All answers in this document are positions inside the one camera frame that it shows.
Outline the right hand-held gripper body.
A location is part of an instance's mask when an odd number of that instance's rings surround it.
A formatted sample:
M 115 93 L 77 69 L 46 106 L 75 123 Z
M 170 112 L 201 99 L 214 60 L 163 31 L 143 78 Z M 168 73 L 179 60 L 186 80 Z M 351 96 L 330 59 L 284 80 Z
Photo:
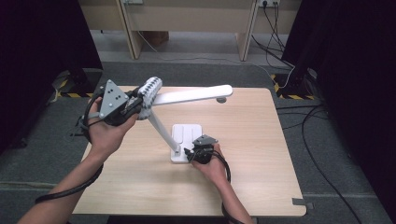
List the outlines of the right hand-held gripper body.
M 217 139 L 206 134 L 195 139 L 193 141 L 194 148 L 191 150 L 191 160 L 201 164 L 209 163 L 214 151 L 214 144 L 217 142 Z

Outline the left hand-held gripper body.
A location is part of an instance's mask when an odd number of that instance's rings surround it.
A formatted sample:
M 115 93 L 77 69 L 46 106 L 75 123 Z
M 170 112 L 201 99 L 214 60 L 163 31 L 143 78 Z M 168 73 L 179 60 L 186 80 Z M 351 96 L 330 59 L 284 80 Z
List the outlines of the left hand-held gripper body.
M 108 125 L 120 126 L 134 114 L 132 93 L 124 92 L 110 79 L 103 92 L 99 118 Z

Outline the white cloth with grey pattern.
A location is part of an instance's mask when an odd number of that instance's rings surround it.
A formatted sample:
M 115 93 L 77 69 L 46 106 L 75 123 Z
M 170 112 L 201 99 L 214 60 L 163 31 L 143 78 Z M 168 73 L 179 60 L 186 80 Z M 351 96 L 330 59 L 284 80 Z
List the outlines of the white cloth with grey pattern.
M 162 85 L 163 81 L 159 77 L 151 77 L 138 89 L 138 96 L 142 98 L 141 110 L 138 114 L 139 120 L 147 119 L 150 116 L 156 95 Z

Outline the white desk lamp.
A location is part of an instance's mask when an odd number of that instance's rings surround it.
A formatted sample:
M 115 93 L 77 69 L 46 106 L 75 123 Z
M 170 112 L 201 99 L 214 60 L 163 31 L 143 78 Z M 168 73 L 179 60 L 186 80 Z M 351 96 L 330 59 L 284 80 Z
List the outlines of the white desk lamp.
M 187 91 L 158 93 L 153 103 L 156 105 L 171 105 L 189 103 L 217 98 L 227 98 L 233 94 L 233 87 L 220 85 Z M 199 124 L 174 124 L 171 132 L 163 126 L 154 114 L 148 117 L 149 122 L 170 147 L 170 160 L 173 163 L 188 163 L 184 148 L 193 149 L 193 141 L 203 135 L 203 128 Z

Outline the person's right hand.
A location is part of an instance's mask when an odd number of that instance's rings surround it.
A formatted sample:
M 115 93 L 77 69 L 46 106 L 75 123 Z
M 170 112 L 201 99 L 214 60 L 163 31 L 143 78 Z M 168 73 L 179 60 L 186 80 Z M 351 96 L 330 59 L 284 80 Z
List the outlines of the person's right hand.
M 203 175 L 211 181 L 218 189 L 222 189 L 229 184 L 226 176 L 226 167 L 223 163 L 223 156 L 219 144 L 214 144 L 215 155 L 207 164 L 201 164 L 193 161 L 191 164 L 194 168 L 203 173 Z

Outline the person's left hand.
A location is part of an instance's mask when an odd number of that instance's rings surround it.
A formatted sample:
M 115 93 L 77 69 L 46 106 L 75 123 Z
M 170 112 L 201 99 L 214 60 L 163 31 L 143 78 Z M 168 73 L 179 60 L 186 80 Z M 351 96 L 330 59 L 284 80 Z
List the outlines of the person's left hand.
M 118 150 L 127 132 L 134 126 L 138 118 L 133 114 L 123 124 L 111 126 L 99 118 L 88 119 L 91 149 L 86 156 L 88 160 L 104 162 L 111 154 Z

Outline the stand base with hazard tape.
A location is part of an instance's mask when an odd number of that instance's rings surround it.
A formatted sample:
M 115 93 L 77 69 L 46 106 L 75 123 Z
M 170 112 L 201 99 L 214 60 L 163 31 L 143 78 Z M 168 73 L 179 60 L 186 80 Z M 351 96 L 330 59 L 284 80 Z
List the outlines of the stand base with hazard tape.
M 314 100 L 314 93 L 304 77 L 294 77 L 292 71 L 286 74 L 272 74 L 276 96 L 280 99 Z
M 55 97 L 90 98 L 98 85 L 103 71 L 82 68 L 63 71 L 52 83 Z

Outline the brown cardboard box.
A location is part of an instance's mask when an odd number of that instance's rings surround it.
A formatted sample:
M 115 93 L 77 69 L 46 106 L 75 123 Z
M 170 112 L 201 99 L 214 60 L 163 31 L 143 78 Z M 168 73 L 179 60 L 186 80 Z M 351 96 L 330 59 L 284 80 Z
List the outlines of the brown cardboard box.
M 150 45 L 158 47 L 169 40 L 169 33 L 165 31 L 146 31 L 144 37 Z

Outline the black curtain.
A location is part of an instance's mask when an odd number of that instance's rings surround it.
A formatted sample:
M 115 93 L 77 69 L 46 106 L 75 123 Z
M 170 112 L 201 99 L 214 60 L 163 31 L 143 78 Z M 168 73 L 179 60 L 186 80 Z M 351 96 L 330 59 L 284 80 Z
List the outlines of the black curtain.
M 0 0 L 0 154 L 29 132 L 58 75 L 101 66 L 78 0 Z
M 305 60 L 346 145 L 396 223 L 396 0 L 302 0 L 285 60 Z

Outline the beige wooden desk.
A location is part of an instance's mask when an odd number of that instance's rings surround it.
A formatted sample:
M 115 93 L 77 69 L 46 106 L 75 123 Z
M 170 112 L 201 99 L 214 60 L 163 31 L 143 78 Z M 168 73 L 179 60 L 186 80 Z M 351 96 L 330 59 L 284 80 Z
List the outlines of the beige wooden desk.
M 121 30 L 130 56 L 139 58 L 141 31 L 230 33 L 236 38 L 239 59 L 248 58 L 253 34 L 270 34 L 276 26 L 287 35 L 303 0 L 280 0 L 278 7 L 259 7 L 258 0 L 78 0 L 92 30 Z

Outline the grey tape piece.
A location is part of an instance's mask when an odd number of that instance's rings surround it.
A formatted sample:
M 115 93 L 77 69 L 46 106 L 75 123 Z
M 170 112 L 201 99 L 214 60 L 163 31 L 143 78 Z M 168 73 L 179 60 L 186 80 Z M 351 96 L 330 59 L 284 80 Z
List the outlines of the grey tape piece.
M 309 210 L 315 208 L 312 203 L 308 203 L 305 199 L 292 198 L 291 201 L 293 205 L 304 205 Z

